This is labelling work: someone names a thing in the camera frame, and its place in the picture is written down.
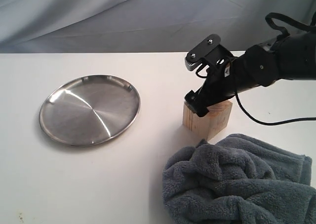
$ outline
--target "white tabletop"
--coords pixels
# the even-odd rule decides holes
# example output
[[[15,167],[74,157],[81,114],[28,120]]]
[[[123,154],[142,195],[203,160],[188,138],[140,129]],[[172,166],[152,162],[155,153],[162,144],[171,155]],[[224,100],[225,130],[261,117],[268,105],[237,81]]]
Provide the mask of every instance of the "white tabletop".
[[[0,223],[172,223],[162,204],[161,172],[172,154],[198,141],[181,125],[182,108],[184,95],[203,82],[187,71],[184,57],[0,54]],[[137,88],[141,110],[135,123],[117,139],[95,147],[54,143],[40,131],[41,104],[65,82],[92,74],[122,77]],[[316,116],[315,86],[315,81],[279,81],[246,91],[240,99],[252,115],[268,122]],[[211,143],[244,133],[316,160],[316,122],[261,126],[232,101],[228,127]]]

